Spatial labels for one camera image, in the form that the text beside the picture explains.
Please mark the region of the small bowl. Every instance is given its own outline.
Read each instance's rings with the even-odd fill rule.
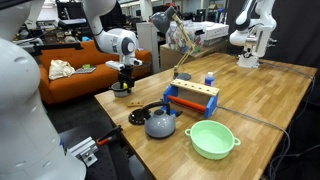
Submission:
[[[212,120],[195,123],[185,134],[191,137],[193,148],[207,159],[223,159],[234,146],[241,144],[226,126]]]
[[[113,91],[115,97],[125,97],[128,96],[131,92],[129,88],[120,89],[119,82],[114,83],[110,89]]]

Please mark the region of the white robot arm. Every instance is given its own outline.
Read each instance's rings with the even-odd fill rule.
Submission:
[[[107,66],[120,71],[120,89],[123,89],[124,83],[131,89],[134,86],[134,80],[131,77],[133,65],[142,64],[134,54],[137,44],[136,35],[132,31],[124,29],[112,29],[105,32],[99,18],[99,16],[110,12],[115,4],[116,0],[108,0],[108,3],[104,0],[83,0],[83,10],[97,48],[102,52],[119,54],[120,56],[119,63],[115,61],[106,63]]]
[[[27,1],[0,2],[0,80],[5,84],[0,88],[0,179],[81,180],[85,178],[85,165],[65,151],[43,108],[36,61],[11,42],[29,16],[31,3]],[[111,11],[115,2],[86,0],[84,3],[99,47],[104,52],[118,53],[125,67],[122,69],[130,69],[132,64],[139,63],[134,58],[134,41],[128,40],[133,36],[103,32],[96,18]]]
[[[243,53],[239,56],[238,65],[246,68],[257,68],[258,59],[265,55],[269,46],[274,46],[271,33],[277,23],[272,17],[272,8],[275,0],[247,0],[237,17],[236,31],[230,35],[230,43],[236,46],[244,46]],[[259,19],[251,19],[251,13],[255,12]]]

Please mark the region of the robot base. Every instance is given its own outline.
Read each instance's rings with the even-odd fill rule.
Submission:
[[[260,63],[258,62],[259,58],[257,56],[250,56],[248,58],[243,57],[243,55],[239,55],[239,60],[237,64],[240,67],[244,68],[258,68]]]

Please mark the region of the gray teapot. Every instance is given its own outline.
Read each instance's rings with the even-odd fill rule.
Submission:
[[[154,112],[149,109],[157,106],[166,106],[166,111],[157,109]],[[140,111],[145,123],[144,129],[152,138],[166,138],[174,133],[176,129],[175,118],[180,116],[182,112],[176,112],[170,115],[170,105],[165,102],[155,102],[143,107]]]

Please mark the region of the green bowl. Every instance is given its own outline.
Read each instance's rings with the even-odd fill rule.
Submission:
[[[212,120],[195,123],[185,134],[191,137],[193,148],[207,159],[223,159],[234,146],[241,144],[226,126]]]

